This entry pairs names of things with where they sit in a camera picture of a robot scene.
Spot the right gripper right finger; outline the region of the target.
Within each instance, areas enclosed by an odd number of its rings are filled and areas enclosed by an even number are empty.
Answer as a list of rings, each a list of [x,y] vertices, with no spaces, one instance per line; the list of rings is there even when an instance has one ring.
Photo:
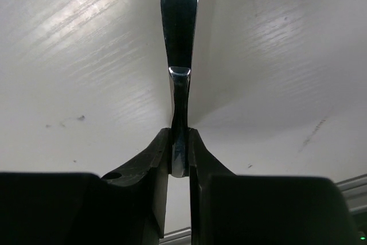
[[[323,177],[240,176],[189,130],[193,244],[360,244],[336,184]]]

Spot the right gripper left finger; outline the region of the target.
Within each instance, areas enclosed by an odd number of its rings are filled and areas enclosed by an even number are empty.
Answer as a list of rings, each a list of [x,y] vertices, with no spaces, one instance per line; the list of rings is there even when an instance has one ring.
[[[158,244],[171,131],[103,177],[2,173],[2,244]]]

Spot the steel knife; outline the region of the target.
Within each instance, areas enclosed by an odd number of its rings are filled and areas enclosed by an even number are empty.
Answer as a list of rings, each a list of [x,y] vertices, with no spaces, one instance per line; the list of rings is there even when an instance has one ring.
[[[171,175],[182,178],[189,174],[188,98],[198,0],[160,0],[160,4],[173,96]]]

